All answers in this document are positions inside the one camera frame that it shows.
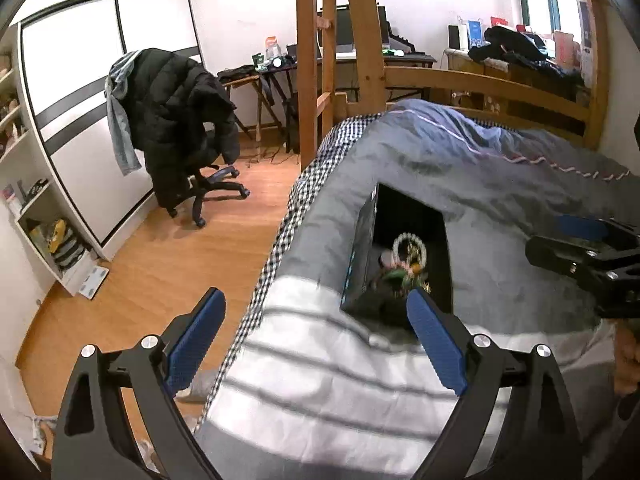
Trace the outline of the right hand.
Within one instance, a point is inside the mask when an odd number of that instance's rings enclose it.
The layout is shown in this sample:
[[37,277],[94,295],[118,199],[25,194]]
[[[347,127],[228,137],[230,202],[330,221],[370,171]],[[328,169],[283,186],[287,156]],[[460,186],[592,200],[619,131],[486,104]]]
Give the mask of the right hand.
[[619,396],[636,392],[640,382],[639,341],[623,322],[616,324],[614,361],[615,392]]

